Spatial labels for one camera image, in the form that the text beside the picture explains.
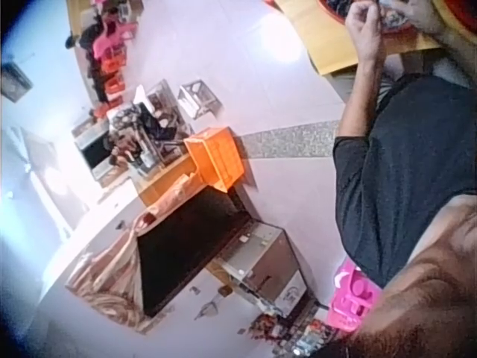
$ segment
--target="orange plastic crate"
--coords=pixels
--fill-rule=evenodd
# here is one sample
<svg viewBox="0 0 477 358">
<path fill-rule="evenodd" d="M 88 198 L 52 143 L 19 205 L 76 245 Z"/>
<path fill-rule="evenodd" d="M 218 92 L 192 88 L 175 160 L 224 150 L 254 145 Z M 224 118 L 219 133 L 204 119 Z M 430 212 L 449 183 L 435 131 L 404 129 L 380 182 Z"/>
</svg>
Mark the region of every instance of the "orange plastic crate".
<svg viewBox="0 0 477 358">
<path fill-rule="evenodd" d="M 228 128 L 208 128 L 184 142 L 207 185 L 227 192 L 244 174 L 244 166 Z"/>
</svg>

